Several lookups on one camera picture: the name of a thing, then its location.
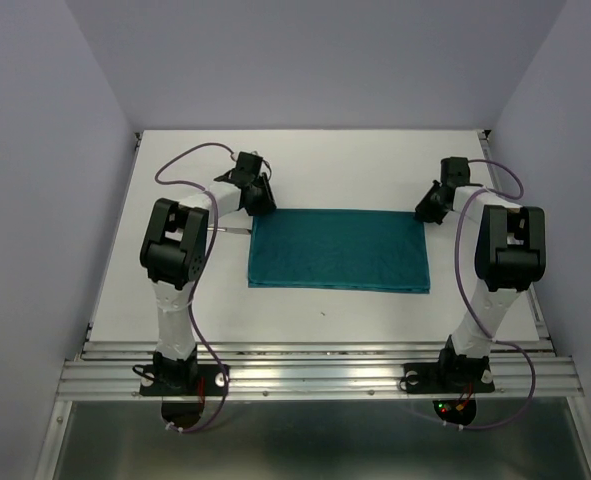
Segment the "teal cloth napkin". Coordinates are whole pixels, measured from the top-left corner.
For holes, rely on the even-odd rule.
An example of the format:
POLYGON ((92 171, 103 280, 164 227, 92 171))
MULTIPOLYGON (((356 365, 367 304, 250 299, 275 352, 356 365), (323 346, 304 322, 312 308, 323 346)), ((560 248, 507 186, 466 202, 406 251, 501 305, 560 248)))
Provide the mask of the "teal cloth napkin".
POLYGON ((404 211, 278 209, 253 220, 252 288, 428 294, 424 225, 404 211))

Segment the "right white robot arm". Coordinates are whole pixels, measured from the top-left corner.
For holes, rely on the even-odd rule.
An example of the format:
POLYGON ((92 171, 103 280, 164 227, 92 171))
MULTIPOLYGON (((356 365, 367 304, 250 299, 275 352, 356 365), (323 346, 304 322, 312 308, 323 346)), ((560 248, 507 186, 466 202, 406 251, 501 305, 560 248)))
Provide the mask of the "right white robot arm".
POLYGON ((447 213, 458 216, 454 268, 460 258, 464 224, 477 229, 473 295, 463 295, 466 311, 434 363, 407 363, 401 386, 410 394, 491 393, 490 352, 508 310, 520 295, 542 279, 546 269, 545 213, 522 206, 522 190, 505 193, 471 180, 473 160, 448 157, 440 177, 415 209, 425 224, 441 224, 447 213))

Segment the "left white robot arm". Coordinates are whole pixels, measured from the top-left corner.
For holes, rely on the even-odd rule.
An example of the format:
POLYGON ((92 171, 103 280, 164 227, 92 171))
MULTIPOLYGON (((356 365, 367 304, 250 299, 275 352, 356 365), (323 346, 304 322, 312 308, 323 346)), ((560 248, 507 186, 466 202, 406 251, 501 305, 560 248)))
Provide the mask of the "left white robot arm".
POLYGON ((235 166, 209 187, 183 200, 160 198, 152 207, 140 250, 156 298, 158 341, 150 365, 135 371, 143 386, 185 394, 199 385, 197 342, 190 320, 195 286, 206 265, 223 216, 240 210, 263 216, 276 210, 268 163, 255 152, 232 155, 235 166))

